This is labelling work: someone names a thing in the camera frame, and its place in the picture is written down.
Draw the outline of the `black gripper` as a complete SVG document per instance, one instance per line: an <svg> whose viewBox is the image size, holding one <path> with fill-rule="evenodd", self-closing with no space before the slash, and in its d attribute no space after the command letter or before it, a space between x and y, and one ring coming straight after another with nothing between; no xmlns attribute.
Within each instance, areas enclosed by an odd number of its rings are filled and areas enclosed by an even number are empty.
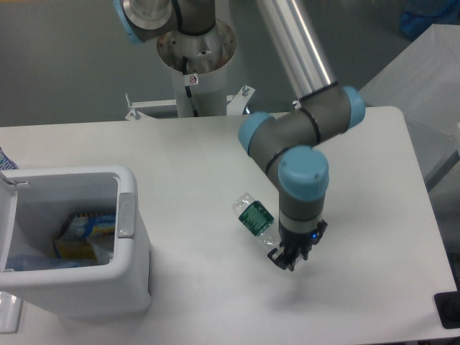
<svg viewBox="0 0 460 345"><path fill-rule="evenodd" d="M319 243L327 226L324 220L320 220L313 230L299 234L280 224L280 246L283 250L274 248L267 253L267 257L280 269L293 272L296 265L308 260L309 251Z"/></svg>

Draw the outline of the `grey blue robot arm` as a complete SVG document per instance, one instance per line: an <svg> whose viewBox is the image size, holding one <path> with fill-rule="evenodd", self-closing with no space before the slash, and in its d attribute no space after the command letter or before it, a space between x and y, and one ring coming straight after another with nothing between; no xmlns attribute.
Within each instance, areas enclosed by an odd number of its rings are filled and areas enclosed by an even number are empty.
<svg viewBox="0 0 460 345"><path fill-rule="evenodd" d="M236 37L216 17L214 1L115 1L114 8L132 42L156 40L175 83L178 116L226 114L223 69L234 56ZM271 261L292 270L327 227L328 161L316 146L359 124L366 106L356 89L337 83L299 1L258 1L257 8L298 105L280 118L249 115L238 139L277 189L278 228L264 241Z"/></svg>

